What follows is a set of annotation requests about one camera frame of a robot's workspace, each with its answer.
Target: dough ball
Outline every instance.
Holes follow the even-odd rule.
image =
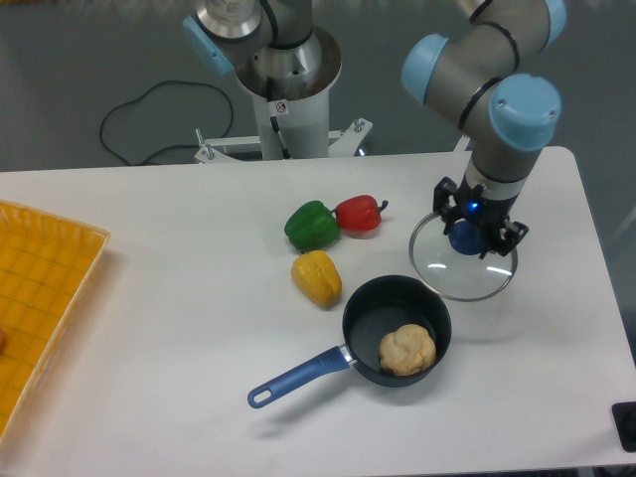
[[[414,375],[435,362],[435,343],[426,328],[409,324],[380,342],[380,366],[396,376]]]

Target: saucepan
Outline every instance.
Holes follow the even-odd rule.
[[[435,362],[410,376],[396,376],[380,367],[382,339],[407,324],[423,326],[435,343]],[[366,379],[381,386],[402,388],[421,381],[441,361],[450,345],[451,326],[442,299],[421,281],[402,275],[375,278],[351,296],[343,314],[345,344],[335,346],[311,360],[252,390],[247,402],[264,407],[301,386],[353,365]]]

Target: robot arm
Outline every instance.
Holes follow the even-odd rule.
[[[311,0],[206,0],[184,29],[200,59],[225,74],[265,47],[294,48],[311,36]]]
[[[329,155],[328,90],[342,62],[311,0],[205,0],[184,30],[204,64],[236,71],[251,95],[263,159]]]
[[[473,29],[454,43],[439,35],[422,39],[401,79],[476,144],[459,188],[444,178],[435,189],[433,210],[446,223],[444,233],[461,253],[505,255],[528,231],[509,213],[560,114],[548,81],[513,73],[558,36],[565,9],[561,0],[470,3]]]

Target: handle hole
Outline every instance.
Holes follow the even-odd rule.
[[[261,391],[260,393],[258,393],[256,396],[253,397],[253,401],[257,404],[260,404],[261,402],[263,402],[264,400],[267,400],[271,398],[271,391],[270,390],[264,390]]]

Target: blue handle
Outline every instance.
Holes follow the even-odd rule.
[[[297,366],[293,370],[280,375],[278,378],[259,386],[247,395],[247,402],[254,409],[259,409],[278,398],[297,390],[310,381],[336,371],[344,371],[349,368],[349,363],[343,356],[338,346],[321,353],[311,360]]]

